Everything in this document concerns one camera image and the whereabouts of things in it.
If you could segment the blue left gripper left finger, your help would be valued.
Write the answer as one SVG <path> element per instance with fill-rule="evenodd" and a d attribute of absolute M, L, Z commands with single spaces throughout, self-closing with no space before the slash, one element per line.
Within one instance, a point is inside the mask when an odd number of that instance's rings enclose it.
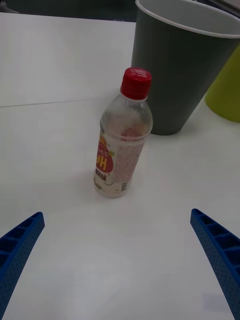
<path fill-rule="evenodd" d="M 0 238 L 0 319 L 44 227 L 43 213 L 37 212 Z"/>

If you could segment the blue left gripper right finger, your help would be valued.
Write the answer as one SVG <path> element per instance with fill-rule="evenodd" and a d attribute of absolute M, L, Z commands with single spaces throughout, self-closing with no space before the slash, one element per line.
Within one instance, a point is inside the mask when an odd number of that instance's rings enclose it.
<path fill-rule="evenodd" d="M 190 224 L 208 258 L 234 319 L 240 319 L 240 239 L 194 208 Z"/>

